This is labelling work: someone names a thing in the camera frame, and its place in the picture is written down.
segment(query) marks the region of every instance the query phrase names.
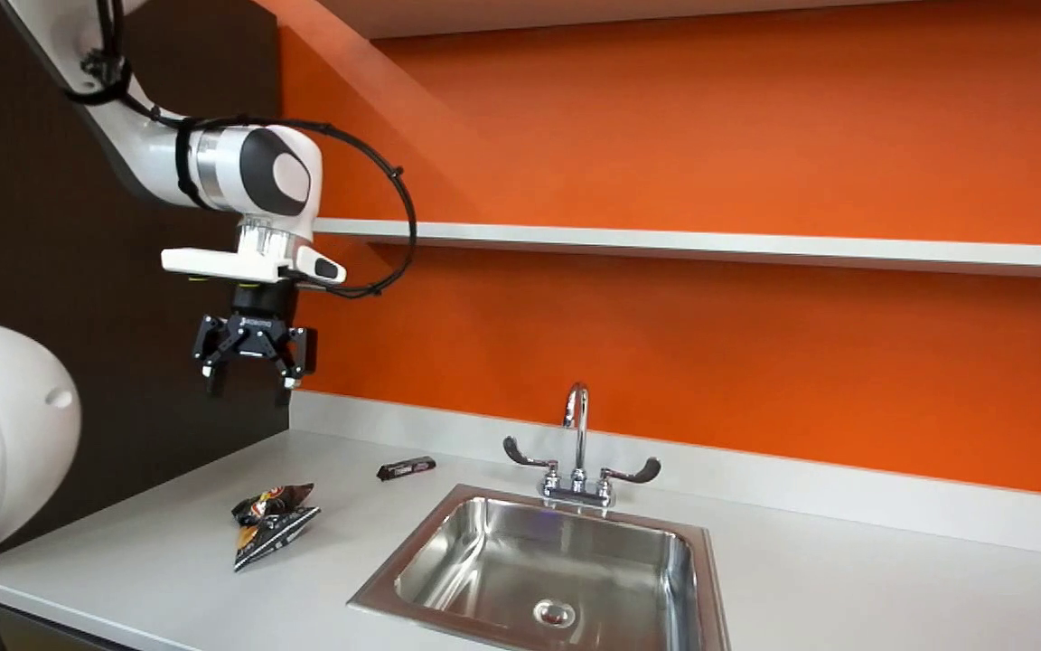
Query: sink drain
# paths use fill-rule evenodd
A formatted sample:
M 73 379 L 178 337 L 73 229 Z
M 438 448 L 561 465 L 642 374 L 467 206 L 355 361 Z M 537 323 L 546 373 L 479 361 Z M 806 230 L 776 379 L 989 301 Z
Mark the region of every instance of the sink drain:
M 532 617 L 537 625 L 548 625 L 548 629 L 570 629 L 578 622 L 578 610 L 570 602 L 563 602 L 563 599 L 537 599 L 532 607 Z

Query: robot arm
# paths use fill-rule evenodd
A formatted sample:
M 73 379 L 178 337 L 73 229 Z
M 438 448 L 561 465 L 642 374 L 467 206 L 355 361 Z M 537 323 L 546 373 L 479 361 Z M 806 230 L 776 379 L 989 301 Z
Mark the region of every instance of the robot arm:
M 323 125 L 382 167 L 408 213 L 405 265 L 366 288 L 342 284 L 342 265 L 316 248 L 323 151 L 298 130 L 311 121 L 190 118 L 159 108 L 119 49 L 123 16 L 146 0 L 0 2 L 42 54 L 64 94 L 85 112 L 126 188 L 171 206 L 240 213 L 234 248 L 163 248 L 159 258 L 172 274 L 234 283 L 231 315 L 206 315 L 190 349 L 212 390 L 231 359 L 273 361 L 283 390 L 311 373 L 316 331 L 290 324 L 298 284 L 372 295 L 408 266 L 416 211 L 399 176 L 400 171 L 387 167 L 358 138 Z
M 83 106 L 116 171 L 140 194 L 240 213 L 240 248 L 165 248 L 163 266 L 231 283 L 341 284 L 348 270 L 311 244 L 323 151 L 273 121 L 201 121 L 159 108 L 119 49 L 123 13 L 146 0 L 5 0 Z

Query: faucet handle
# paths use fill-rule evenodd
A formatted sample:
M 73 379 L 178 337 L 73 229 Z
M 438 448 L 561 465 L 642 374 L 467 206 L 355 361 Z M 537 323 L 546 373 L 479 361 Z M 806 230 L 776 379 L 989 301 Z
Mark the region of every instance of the faucet handle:
M 629 482 L 629 485 L 648 485 L 648 482 L 653 482 L 657 475 L 663 475 L 657 456 L 651 456 L 636 475 L 618 475 L 618 471 L 612 471 L 612 465 L 601 465 L 601 482 L 618 477 L 618 482 Z
M 546 471 L 557 471 L 557 460 L 526 460 L 526 456 L 519 456 L 518 436 L 506 436 L 502 448 L 506 448 L 506 456 L 511 456 L 514 462 L 519 462 L 519 465 L 546 465 Z
M 542 496 L 557 491 L 557 485 L 561 485 L 561 477 L 557 477 L 557 460 L 526 460 L 526 456 L 519 456 L 518 436 L 506 436 L 502 448 L 506 448 L 506 456 L 511 456 L 514 462 L 519 462 L 519 465 L 542 465 L 542 471 L 546 471 L 546 477 L 542 477 L 542 485 L 537 485 Z

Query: white countertop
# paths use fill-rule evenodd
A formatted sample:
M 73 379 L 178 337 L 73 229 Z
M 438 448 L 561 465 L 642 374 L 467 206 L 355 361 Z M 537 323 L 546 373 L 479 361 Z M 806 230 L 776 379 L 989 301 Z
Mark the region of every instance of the white countertop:
M 348 602 L 453 485 L 534 491 L 534 471 L 438 452 L 426 431 L 416 441 L 273 435 L 5 554 L 0 602 L 131 646 L 476 646 Z M 376 482 L 379 462 L 423 452 L 438 471 Z M 324 513 L 290 549 L 231 571 L 231 507 L 298 482 L 316 482 L 307 502 Z M 622 488 L 618 509 L 710 526 L 732 651 L 1041 646 L 1032 549 L 729 502 L 669 482 Z

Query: stainless steel sink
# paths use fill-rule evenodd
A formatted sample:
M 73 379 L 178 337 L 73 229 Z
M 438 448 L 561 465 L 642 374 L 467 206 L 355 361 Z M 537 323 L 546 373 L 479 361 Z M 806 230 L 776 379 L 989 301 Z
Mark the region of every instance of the stainless steel sink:
M 701 526 L 470 485 L 352 602 L 506 646 L 726 646 Z

